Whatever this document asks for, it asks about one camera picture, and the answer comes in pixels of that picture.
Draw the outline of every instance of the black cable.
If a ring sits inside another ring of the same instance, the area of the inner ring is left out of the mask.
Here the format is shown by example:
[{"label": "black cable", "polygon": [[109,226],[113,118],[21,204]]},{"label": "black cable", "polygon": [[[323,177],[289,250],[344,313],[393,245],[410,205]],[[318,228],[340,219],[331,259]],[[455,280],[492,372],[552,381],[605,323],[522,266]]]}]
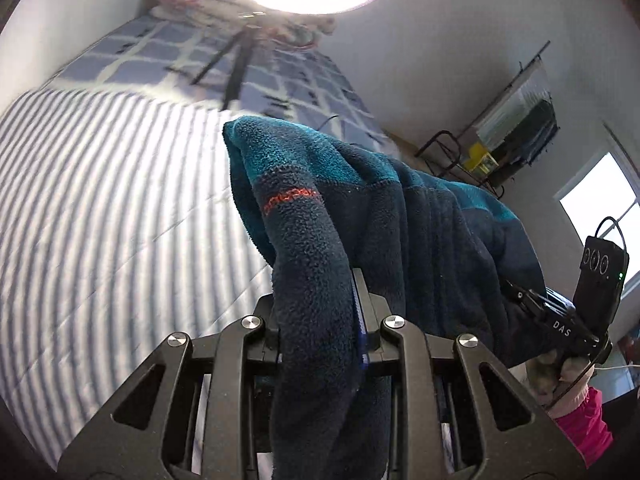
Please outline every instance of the black cable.
[{"label": "black cable", "polygon": [[316,132],[321,132],[322,129],[327,126],[327,124],[329,123],[329,121],[332,121],[334,119],[337,119],[338,117],[340,117],[340,115],[332,115],[331,117],[329,117],[324,123],[320,124],[319,128],[316,128]]},{"label": "black cable", "polygon": [[578,375],[578,378],[573,383],[571,383],[571,386],[569,386],[564,392],[562,392],[559,396],[557,396],[554,400],[552,400],[551,404],[544,406],[545,411],[548,412],[549,410],[551,410],[551,408],[554,407],[560,401],[560,399],[562,399],[567,393],[569,393],[571,390],[574,389],[574,386],[578,384],[578,382],[580,382],[580,379],[583,378],[585,374],[589,370],[591,370],[591,367],[593,367],[596,364],[596,362],[598,361],[598,359],[600,358],[600,356],[602,355],[602,353],[605,351],[606,348],[607,348],[607,345],[605,345],[604,348],[600,350],[600,352],[598,352],[596,357],[594,357],[593,360],[589,363],[589,365],[582,371],[582,373]]},{"label": "black cable", "polygon": [[598,237],[598,233],[600,232],[600,229],[602,228],[602,226],[604,225],[604,222],[606,222],[607,220],[611,220],[611,222],[613,222],[613,225],[616,226],[616,229],[618,230],[618,232],[620,233],[620,238],[622,238],[622,248],[625,251],[625,256],[628,255],[628,253],[626,252],[626,242],[625,242],[625,235],[622,234],[622,229],[620,229],[620,224],[618,223],[618,221],[613,218],[613,216],[607,216],[602,222],[600,222],[600,225],[598,226],[598,228],[596,229],[596,234],[595,237]]}]

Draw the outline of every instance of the glove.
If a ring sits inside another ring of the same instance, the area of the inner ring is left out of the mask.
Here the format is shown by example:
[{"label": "glove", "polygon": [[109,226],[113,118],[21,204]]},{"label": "glove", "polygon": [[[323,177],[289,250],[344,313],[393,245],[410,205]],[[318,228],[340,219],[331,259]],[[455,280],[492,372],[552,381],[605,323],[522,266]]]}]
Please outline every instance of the glove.
[{"label": "glove", "polygon": [[[527,379],[525,386],[541,406],[548,406],[560,397],[571,384],[589,366],[584,357],[569,357],[560,365],[558,351],[552,350],[526,363]],[[560,418],[576,410],[589,391],[589,380],[593,375],[593,366],[547,413],[551,418]]]}]

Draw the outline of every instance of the metal screw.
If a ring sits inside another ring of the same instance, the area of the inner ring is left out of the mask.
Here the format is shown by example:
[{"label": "metal screw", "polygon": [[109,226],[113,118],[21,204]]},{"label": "metal screw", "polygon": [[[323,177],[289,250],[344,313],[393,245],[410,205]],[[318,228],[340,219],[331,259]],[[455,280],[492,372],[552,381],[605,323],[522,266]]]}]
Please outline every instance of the metal screw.
[{"label": "metal screw", "polygon": [[404,326],[404,318],[400,316],[389,316],[385,319],[385,325],[389,328],[402,328]]},{"label": "metal screw", "polygon": [[478,338],[473,334],[463,334],[458,338],[460,344],[465,348],[475,348],[478,346]]},{"label": "metal screw", "polygon": [[182,346],[187,342],[188,338],[189,337],[182,332],[174,332],[167,338],[166,341],[169,343],[169,346]]},{"label": "metal screw", "polygon": [[247,316],[242,320],[242,326],[247,330],[258,328],[262,324],[262,320],[257,316]]}]

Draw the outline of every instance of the pink sleeve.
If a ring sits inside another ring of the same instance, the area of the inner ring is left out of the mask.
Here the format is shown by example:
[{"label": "pink sleeve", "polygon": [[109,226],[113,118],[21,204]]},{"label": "pink sleeve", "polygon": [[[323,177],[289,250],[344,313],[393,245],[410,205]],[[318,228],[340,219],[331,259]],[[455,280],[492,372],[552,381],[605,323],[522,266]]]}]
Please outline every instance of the pink sleeve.
[{"label": "pink sleeve", "polygon": [[613,442],[611,432],[602,420],[602,392],[591,386],[584,402],[569,415],[556,418],[556,424],[582,453],[587,467]]}]

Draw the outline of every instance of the tripod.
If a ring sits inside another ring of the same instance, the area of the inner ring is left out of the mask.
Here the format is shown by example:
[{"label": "tripod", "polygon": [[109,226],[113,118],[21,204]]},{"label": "tripod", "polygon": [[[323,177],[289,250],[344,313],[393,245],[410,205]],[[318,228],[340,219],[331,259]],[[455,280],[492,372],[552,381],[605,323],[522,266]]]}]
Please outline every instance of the tripod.
[{"label": "tripod", "polygon": [[228,43],[218,52],[207,65],[200,71],[200,73],[191,81],[192,85],[199,84],[204,76],[207,75],[209,70],[217,65],[220,60],[228,54],[236,44],[240,44],[240,50],[236,57],[236,62],[232,68],[228,81],[226,82],[225,96],[222,101],[221,110],[228,110],[231,101],[235,101],[240,97],[242,90],[242,82],[246,75],[247,67],[254,54],[254,48],[257,38],[257,33],[260,30],[258,25],[247,24],[240,32],[233,35]]}]

